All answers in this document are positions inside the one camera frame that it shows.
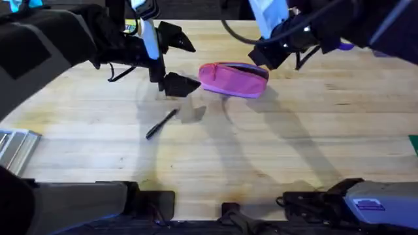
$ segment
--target wooden table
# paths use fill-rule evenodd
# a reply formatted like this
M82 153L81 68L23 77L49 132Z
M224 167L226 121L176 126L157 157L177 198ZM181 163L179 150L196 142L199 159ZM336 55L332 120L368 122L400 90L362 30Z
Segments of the wooden table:
M196 76L215 61L249 62L251 46L217 21L175 21L195 54L170 49L167 71ZM254 22L231 22L256 38ZM38 181L137 181L176 191L175 219L215 219L222 202L254 218L282 219L284 191L327 188L344 178L416 181L418 67L370 50L315 55L300 72L292 56L272 71L259 99L204 90L167 98L137 69L119 82L110 69L79 65L1 123L43 134L24 176ZM116 72L125 67L119 66ZM173 108L177 118L147 141Z

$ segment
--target green object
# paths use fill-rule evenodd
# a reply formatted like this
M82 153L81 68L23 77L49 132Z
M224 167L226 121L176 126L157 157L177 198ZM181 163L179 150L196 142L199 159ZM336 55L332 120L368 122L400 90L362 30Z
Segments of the green object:
M418 136L410 136L410 140L416 154L418 155Z

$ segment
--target pink pouch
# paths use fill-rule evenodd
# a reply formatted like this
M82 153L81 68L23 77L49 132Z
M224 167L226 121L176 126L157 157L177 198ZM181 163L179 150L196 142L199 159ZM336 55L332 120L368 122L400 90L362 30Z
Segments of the pink pouch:
M203 89L245 98L257 98L267 87L268 71L246 63L208 63L199 69Z

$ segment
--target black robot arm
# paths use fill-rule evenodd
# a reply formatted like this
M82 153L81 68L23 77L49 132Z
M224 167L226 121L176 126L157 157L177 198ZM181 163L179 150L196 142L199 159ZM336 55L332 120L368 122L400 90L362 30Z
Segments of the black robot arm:
M169 46L195 51L181 27L160 23L155 29L160 56L151 59L136 31L123 32L125 1L107 3L111 4L108 8L82 5L53 10L43 6L0 16L0 120L62 72L88 60L96 69L106 63L130 65L128 72L148 68L150 82L158 83L159 90L169 96L185 97L200 86L165 71L163 54ZM138 17L150 17L146 13Z
M291 11L290 17L274 28L270 39L254 42L249 56L256 65L277 69L289 55L296 54L299 69L306 62L300 59L301 53L314 46L313 52L321 49L324 54L329 53L340 46L341 38L361 48L369 47L418 64L415 26L418 1L290 0L288 3L299 12Z

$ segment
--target black pen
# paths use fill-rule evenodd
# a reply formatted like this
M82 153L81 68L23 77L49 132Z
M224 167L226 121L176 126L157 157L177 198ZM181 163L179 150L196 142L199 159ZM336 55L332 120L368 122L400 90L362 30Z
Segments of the black pen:
M161 121L160 123L158 123L157 125L155 125L154 127L152 127L151 128L151 130L150 131L148 131L148 133L146 133L146 136L145 136L145 138L147 139L147 140L149 140L157 131L159 131L162 127L163 127L163 125L169 120L169 119L171 119L172 117L174 117L174 115L176 115L177 114L177 112L178 112L178 109L176 108L176 109L174 109L173 111L171 111L168 115L167 115L167 117L165 117L165 119L163 120L163 121Z

